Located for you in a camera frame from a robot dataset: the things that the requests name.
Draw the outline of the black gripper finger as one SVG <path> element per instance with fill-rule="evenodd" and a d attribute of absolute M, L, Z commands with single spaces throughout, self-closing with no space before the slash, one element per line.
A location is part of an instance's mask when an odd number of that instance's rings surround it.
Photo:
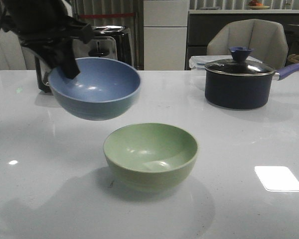
<path fill-rule="evenodd" d="M 42 61 L 48 68 L 54 69 L 58 66 L 54 55 L 50 52 L 49 49 L 46 49 L 44 47 L 30 47 L 30 52 L 36 58 Z"/>
<path fill-rule="evenodd" d="M 80 73 L 72 46 L 53 46 L 51 55 L 51 70 L 55 68 L 61 69 L 68 79 L 74 79 Z"/>

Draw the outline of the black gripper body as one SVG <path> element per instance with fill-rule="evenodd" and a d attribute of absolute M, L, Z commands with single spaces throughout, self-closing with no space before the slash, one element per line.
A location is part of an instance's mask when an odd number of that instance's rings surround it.
<path fill-rule="evenodd" d="M 48 54 L 64 54 L 72 40 L 88 43 L 91 25 L 70 17 L 61 0 L 3 0 L 7 11 L 0 21 L 5 32 L 16 34 L 25 47 Z"/>

